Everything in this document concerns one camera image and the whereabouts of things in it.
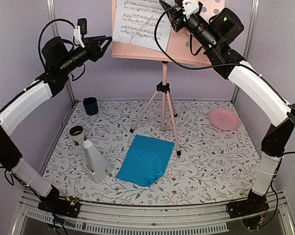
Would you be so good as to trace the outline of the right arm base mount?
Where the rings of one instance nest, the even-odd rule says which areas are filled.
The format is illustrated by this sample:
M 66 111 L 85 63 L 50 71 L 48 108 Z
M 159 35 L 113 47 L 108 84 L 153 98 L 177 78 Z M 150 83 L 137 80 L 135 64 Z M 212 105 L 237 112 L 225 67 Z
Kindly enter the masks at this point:
M 230 218 L 249 216 L 241 220 L 243 226 L 248 230 L 257 230 L 261 227 L 268 215 L 268 209 L 269 205 L 266 199 L 260 202 L 254 199 L 232 200 L 226 205 L 226 211 Z

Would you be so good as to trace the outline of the sheet music paper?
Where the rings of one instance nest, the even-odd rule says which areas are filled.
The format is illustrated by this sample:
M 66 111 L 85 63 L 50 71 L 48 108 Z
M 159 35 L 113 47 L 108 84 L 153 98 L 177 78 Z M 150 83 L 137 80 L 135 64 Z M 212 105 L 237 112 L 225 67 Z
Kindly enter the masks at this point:
M 118 0 L 113 41 L 156 51 L 167 48 L 171 24 L 158 0 Z

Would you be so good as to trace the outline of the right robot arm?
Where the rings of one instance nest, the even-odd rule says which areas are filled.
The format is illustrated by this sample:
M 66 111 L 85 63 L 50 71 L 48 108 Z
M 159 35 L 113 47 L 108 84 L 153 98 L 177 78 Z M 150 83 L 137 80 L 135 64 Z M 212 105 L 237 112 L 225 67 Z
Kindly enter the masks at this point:
M 286 101 L 230 44 L 244 30 L 237 15 L 228 8 L 206 21 L 202 3 L 177 0 L 174 6 L 160 1 L 175 32 L 185 28 L 204 49 L 213 68 L 225 80 L 243 90 L 267 115 L 271 125 L 261 143 L 261 164 L 248 197 L 230 202 L 230 212 L 255 213 L 268 208 L 266 194 L 278 173 L 285 146 L 295 127 L 295 104 Z

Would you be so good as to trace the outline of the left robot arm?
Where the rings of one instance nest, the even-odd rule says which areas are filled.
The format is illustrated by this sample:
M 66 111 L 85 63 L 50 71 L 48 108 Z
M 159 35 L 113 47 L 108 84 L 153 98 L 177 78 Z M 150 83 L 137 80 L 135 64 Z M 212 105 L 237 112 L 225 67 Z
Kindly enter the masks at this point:
M 111 42 L 111 36 L 88 37 L 67 49 L 67 40 L 59 36 L 50 39 L 38 48 L 40 57 L 45 59 L 45 72 L 0 110 L 0 164 L 35 191 L 52 212 L 60 212 L 64 207 L 58 189 L 23 159 L 10 136 L 36 108 L 63 90 L 73 70 L 88 60 L 96 62 Z

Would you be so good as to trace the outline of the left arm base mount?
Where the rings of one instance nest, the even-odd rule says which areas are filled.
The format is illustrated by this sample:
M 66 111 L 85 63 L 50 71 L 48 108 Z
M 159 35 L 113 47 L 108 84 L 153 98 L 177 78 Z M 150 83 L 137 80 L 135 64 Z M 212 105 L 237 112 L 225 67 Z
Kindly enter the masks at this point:
M 59 197 L 46 197 L 42 198 L 38 205 L 38 209 L 42 211 L 71 218 L 78 217 L 80 208 L 81 204 L 73 197 L 69 197 L 66 199 L 62 199 Z

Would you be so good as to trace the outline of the white metronome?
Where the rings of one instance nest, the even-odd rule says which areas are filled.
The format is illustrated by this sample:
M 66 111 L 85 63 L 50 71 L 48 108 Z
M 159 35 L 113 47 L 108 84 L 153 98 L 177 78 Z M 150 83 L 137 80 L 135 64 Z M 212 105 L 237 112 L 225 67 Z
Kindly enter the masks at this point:
M 103 181 L 112 173 L 113 167 L 108 160 L 97 150 L 90 140 L 85 140 L 81 145 L 84 158 L 84 168 L 90 178 L 96 184 Z

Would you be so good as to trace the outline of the pink music stand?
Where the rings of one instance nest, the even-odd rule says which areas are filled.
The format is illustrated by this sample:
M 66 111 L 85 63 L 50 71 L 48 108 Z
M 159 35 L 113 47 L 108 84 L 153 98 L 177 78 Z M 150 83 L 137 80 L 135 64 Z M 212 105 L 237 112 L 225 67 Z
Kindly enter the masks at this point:
M 116 15 L 116 2 L 112 1 L 112 29 L 114 27 L 115 15 Z M 208 66 L 210 64 L 208 58 L 204 56 L 201 51 L 198 55 L 190 52 L 191 48 L 199 47 L 200 43 L 189 40 L 190 34 L 186 29 L 182 29 L 179 32 L 175 32 L 171 27 L 171 33 L 168 41 L 167 48 L 163 50 L 161 47 L 160 51 L 135 46 L 132 44 L 125 44 L 113 41 L 112 57 L 123 58 L 123 59 L 137 59 L 137 60 L 150 60 L 160 61 L 162 63 L 162 81 L 157 85 L 156 91 L 146 104 L 145 108 L 141 111 L 137 120 L 131 127 L 130 131 L 133 132 L 140 121 L 142 121 L 143 115 L 147 109 L 151 106 L 158 94 L 162 97 L 161 107 L 161 129 L 166 128 L 166 112 L 169 112 L 170 118 L 174 119 L 177 116 L 177 112 L 174 108 L 174 102 L 169 90 L 167 81 L 168 74 L 168 62 L 175 60 L 181 64 L 197 65 L 197 66 Z

